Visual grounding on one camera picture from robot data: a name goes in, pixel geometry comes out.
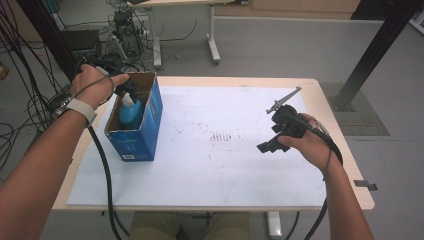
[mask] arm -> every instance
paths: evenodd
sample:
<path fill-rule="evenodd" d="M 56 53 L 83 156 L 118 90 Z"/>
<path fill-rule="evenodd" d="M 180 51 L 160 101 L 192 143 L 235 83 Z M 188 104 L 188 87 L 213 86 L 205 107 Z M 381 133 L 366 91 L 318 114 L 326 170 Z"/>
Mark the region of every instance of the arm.
<path fill-rule="evenodd" d="M 313 117 L 305 116 L 310 119 L 309 124 L 316 126 Z M 331 239 L 373 239 L 348 176 L 334 153 L 331 153 L 330 163 L 325 170 L 328 145 L 310 131 L 301 139 L 282 136 L 278 141 L 298 149 L 306 160 L 325 174 Z"/>
<path fill-rule="evenodd" d="M 72 82 L 74 96 L 84 86 L 103 78 L 89 65 Z M 127 74 L 111 78 L 114 85 Z M 82 91 L 78 99 L 96 109 L 113 91 L 104 79 Z M 87 119 L 76 111 L 66 111 L 22 158 L 0 188 L 0 239 L 38 239 L 65 178 Z"/>

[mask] blue box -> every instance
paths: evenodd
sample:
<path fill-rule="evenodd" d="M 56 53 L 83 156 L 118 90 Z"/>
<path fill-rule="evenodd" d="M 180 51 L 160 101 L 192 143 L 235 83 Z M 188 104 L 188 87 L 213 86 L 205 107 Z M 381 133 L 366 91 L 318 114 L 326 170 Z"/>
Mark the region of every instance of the blue box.
<path fill-rule="evenodd" d="M 105 134 L 123 161 L 153 161 L 163 109 L 156 73 L 129 75 L 138 83 L 138 98 L 143 104 L 144 113 L 140 128 L 123 130 L 124 127 L 119 121 L 122 101 L 118 96 L 106 124 Z"/>

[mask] person's leg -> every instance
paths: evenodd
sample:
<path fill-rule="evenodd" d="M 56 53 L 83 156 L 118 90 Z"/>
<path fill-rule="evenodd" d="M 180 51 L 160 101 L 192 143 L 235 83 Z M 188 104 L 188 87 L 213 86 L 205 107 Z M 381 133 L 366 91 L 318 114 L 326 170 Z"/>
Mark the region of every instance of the person's leg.
<path fill-rule="evenodd" d="M 214 213 L 203 240 L 249 240 L 249 213 Z"/>
<path fill-rule="evenodd" d="M 136 212 L 130 240 L 175 240 L 180 229 L 176 213 Z"/>

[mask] black metal post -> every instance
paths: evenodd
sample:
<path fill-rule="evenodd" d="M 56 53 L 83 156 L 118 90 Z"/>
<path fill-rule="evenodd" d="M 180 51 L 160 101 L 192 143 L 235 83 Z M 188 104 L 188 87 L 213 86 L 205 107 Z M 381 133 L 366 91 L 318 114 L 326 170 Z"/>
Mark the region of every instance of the black metal post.
<path fill-rule="evenodd" d="M 60 36 L 60 29 L 44 7 L 42 0 L 16 0 L 35 30 L 49 48 L 69 81 L 75 77 L 76 60 Z"/>
<path fill-rule="evenodd" d="M 362 55 L 350 77 L 337 96 L 330 97 L 335 111 L 352 111 L 352 100 L 371 75 L 390 46 L 408 24 L 422 0 L 402 0 L 389 14 L 364 55 Z"/>

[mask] hand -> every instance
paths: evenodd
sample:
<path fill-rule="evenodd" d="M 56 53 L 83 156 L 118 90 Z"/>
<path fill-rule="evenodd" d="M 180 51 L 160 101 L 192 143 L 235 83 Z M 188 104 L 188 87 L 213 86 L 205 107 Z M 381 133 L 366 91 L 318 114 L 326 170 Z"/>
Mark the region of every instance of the hand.
<path fill-rule="evenodd" d="M 104 79 L 84 89 L 89 84 L 102 78 Z M 78 94 L 76 99 L 89 104 L 96 110 L 100 103 L 105 101 L 113 93 L 114 87 L 126 82 L 128 78 L 128 74 L 121 74 L 110 77 L 109 79 L 109 77 L 105 77 L 94 67 L 83 64 L 81 66 L 81 73 L 75 76 L 74 81 L 72 81 L 71 94 L 72 96 Z"/>
<path fill-rule="evenodd" d="M 311 126 L 319 129 L 317 126 L 317 120 L 308 115 L 303 114 L 308 119 L 308 123 Z M 278 141 L 288 147 L 296 148 L 302 153 L 303 157 L 308 160 L 312 165 L 317 167 L 321 172 L 324 172 L 325 166 L 328 161 L 330 148 L 327 143 L 324 142 L 320 137 L 313 134 L 310 131 L 306 131 L 303 138 L 293 138 L 289 136 L 280 136 Z"/>

